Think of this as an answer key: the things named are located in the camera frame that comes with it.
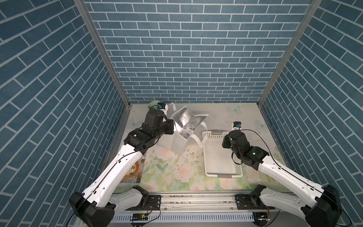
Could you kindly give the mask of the white insulated delivery bag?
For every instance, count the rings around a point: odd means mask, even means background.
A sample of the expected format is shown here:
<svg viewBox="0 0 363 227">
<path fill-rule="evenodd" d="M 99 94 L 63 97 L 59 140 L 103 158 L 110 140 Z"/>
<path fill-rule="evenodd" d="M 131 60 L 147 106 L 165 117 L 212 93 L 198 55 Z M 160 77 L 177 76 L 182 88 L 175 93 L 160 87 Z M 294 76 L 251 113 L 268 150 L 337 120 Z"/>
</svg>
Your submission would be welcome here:
<svg viewBox="0 0 363 227">
<path fill-rule="evenodd" d="M 172 135 L 163 135 L 157 145 L 172 151 L 178 156 L 182 156 L 186 150 L 188 143 L 194 140 L 199 148 L 203 148 L 207 140 L 206 137 L 198 136 L 198 129 L 208 127 L 205 123 L 208 114 L 196 114 L 189 110 L 187 106 L 177 109 L 175 103 L 170 103 L 166 107 L 166 113 L 172 110 L 170 119 L 174 121 L 174 129 Z"/>
</svg>

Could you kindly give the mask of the white plastic basket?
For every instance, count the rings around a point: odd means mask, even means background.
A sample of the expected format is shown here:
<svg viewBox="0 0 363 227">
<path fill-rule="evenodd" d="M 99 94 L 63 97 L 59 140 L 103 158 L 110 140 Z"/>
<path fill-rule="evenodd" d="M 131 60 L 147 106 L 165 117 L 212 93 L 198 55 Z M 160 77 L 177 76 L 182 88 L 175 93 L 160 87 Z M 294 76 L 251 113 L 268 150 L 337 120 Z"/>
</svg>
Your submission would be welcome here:
<svg viewBox="0 0 363 227">
<path fill-rule="evenodd" d="M 243 176 L 241 162 L 232 156 L 230 148 L 223 148 L 222 142 L 228 132 L 204 131 L 202 133 L 204 143 L 205 174 L 208 177 L 239 178 Z"/>
</svg>

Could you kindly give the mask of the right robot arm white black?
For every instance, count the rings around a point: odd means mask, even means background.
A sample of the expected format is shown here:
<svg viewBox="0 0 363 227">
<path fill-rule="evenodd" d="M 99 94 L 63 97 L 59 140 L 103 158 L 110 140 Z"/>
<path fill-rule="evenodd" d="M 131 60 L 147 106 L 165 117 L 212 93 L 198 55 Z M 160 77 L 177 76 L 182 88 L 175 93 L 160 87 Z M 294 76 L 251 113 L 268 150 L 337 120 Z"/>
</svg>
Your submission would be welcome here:
<svg viewBox="0 0 363 227">
<path fill-rule="evenodd" d="M 242 164 L 272 177 L 294 195 L 276 192 L 259 184 L 251 193 L 251 205 L 274 207 L 294 214 L 311 227 L 335 227 L 343 209 L 338 190 L 328 184 L 322 186 L 299 175 L 276 161 L 270 152 L 252 146 L 241 130 L 229 132 L 223 139 Z"/>
</svg>

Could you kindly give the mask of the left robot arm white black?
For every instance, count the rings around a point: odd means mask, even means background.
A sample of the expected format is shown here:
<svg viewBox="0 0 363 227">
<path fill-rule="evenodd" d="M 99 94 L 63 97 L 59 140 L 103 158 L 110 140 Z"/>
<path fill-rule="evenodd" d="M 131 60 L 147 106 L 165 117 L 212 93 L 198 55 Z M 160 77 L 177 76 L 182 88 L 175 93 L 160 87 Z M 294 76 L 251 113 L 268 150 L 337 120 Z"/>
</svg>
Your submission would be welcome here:
<svg viewBox="0 0 363 227">
<path fill-rule="evenodd" d="M 174 121 L 166 110 L 149 109 L 144 123 L 131 131 L 124 144 L 100 176 L 83 192 L 74 192 L 69 203 L 75 215 L 89 227 L 106 227 L 114 215 L 130 208 L 144 209 L 148 191 L 134 186 L 129 191 L 113 195 L 128 170 L 164 135 L 174 133 Z"/>
</svg>

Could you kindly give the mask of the green round object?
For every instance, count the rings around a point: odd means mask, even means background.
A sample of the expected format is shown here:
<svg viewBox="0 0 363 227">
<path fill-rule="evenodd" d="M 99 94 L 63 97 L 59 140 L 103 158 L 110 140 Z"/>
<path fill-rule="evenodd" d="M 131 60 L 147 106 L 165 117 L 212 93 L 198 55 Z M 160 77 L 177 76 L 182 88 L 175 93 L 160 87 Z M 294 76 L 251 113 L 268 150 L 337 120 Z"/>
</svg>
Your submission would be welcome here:
<svg viewBox="0 0 363 227">
<path fill-rule="evenodd" d="M 148 104 L 148 109 L 157 109 L 157 110 L 159 110 L 160 109 L 159 103 L 160 103 L 160 101 L 158 101 L 158 100 L 154 100 L 154 101 L 150 102 Z"/>
</svg>

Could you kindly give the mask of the floral table mat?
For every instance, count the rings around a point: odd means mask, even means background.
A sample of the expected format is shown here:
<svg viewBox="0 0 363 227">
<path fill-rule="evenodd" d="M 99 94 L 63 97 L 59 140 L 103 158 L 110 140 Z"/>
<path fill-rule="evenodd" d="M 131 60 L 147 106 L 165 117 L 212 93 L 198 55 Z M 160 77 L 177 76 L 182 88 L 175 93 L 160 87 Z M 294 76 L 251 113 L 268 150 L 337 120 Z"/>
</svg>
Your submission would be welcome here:
<svg viewBox="0 0 363 227">
<path fill-rule="evenodd" d="M 145 163 L 140 183 L 119 183 L 116 193 L 123 193 L 133 186 L 148 192 L 238 191 L 252 190 L 262 184 L 275 191 L 289 190 L 272 177 L 251 167 L 242 166 L 239 178 L 208 177 L 205 174 L 204 151 L 191 147 L 182 156 L 154 146 L 144 155 Z"/>
</svg>

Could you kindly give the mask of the colourful illustrated book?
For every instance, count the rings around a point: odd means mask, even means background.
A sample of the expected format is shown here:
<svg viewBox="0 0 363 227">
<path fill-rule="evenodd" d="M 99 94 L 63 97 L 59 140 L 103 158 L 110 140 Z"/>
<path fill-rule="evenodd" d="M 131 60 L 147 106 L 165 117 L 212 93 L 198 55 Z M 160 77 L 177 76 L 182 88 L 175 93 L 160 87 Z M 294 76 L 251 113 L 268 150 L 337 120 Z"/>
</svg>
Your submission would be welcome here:
<svg viewBox="0 0 363 227">
<path fill-rule="evenodd" d="M 144 169 L 145 157 L 143 156 L 136 161 L 133 166 L 128 170 L 120 183 L 140 183 L 142 172 Z"/>
</svg>

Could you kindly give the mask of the circuit board right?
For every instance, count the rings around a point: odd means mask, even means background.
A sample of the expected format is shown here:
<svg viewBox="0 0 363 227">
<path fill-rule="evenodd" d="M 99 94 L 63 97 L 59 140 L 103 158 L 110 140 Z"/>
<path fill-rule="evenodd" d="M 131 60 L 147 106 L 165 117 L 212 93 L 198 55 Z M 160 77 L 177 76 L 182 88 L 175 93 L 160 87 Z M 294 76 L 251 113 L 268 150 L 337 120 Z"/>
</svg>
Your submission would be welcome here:
<svg viewBox="0 0 363 227">
<path fill-rule="evenodd" d="M 265 227 L 270 221 L 270 217 L 266 212 L 253 212 L 253 224 L 257 227 Z"/>
</svg>

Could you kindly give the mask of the green circuit board left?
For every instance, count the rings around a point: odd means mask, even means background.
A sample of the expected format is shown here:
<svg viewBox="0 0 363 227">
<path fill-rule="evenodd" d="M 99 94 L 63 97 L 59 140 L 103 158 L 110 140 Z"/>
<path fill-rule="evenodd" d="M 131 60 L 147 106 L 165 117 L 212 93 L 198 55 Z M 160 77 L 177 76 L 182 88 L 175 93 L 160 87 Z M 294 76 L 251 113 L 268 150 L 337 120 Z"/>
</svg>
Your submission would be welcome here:
<svg viewBox="0 0 363 227">
<path fill-rule="evenodd" d="M 147 213 L 134 213 L 130 219 L 131 222 L 141 221 L 147 222 L 149 214 Z"/>
</svg>

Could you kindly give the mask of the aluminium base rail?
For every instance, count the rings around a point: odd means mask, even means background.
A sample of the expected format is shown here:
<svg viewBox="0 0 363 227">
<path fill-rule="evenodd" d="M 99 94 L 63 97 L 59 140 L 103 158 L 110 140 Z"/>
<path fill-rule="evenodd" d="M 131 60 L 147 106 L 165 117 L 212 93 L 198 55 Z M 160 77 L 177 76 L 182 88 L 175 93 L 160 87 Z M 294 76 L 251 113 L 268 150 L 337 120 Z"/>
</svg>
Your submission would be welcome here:
<svg viewBox="0 0 363 227">
<path fill-rule="evenodd" d="M 182 215 L 182 218 L 185 220 L 195 220 L 196 218 L 200 218 L 202 220 L 206 220 L 208 218 L 216 219 L 215 212 L 225 211 L 228 205 L 241 211 L 249 210 L 253 212 L 267 213 L 268 209 L 274 209 L 274 207 L 265 207 L 264 205 L 260 205 L 258 207 L 252 206 L 250 194 L 196 194 L 173 196 L 148 194 L 147 205 L 144 209 L 160 210 L 162 207 L 166 208 L 168 205 L 173 206 L 173 211 L 188 211 L 189 215 Z M 141 213 L 140 211 L 144 209 L 130 208 L 128 210 L 134 211 L 134 213 Z M 131 225 L 134 227 L 142 227 L 152 221 L 153 219 L 150 218 L 149 214 L 147 222 L 136 221 L 131 222 Z"/>
</svg>

